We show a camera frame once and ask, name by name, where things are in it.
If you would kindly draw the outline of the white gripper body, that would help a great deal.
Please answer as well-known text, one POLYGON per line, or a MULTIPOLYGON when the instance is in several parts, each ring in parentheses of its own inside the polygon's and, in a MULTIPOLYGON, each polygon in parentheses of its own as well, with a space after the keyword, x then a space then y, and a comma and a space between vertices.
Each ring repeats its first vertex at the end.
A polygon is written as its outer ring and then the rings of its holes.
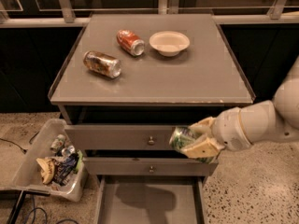
POLYGON ((251 142, 245 135, 241 125, 241 109, 235 107, 221 112, 212 125, 215 139, 227 150, 240 151, 251 148, 251 142))

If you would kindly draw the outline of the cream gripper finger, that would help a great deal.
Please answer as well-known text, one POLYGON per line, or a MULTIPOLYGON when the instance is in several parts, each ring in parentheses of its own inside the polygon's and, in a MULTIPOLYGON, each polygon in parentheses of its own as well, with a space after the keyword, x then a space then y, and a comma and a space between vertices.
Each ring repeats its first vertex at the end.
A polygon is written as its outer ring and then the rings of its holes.
POLYGON ((207 135, 212 134, 212 125, 214 124, 215 118, 208 117, 202 119, 190 126, 190 129, 195 133, 206 133, 207 135))
POLYGON ((188 158, 210 158, 217 156, 224 149, 214 137, 207 134, 201 135, 193 143, 183 147, 181 152, 188 158))

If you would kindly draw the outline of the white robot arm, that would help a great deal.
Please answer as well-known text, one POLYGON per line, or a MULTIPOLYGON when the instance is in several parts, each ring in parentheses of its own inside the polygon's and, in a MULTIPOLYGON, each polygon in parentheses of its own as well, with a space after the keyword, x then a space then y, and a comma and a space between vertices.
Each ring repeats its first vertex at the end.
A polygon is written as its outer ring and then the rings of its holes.
POLYGON ((194 123, 190 129, 201 134, 181 150, 192 159, 213 157, 223 149, 249 149, 261 141, 298 141, 299 58, 272 100, 225 110, 216 118, 206 118, 194 123))

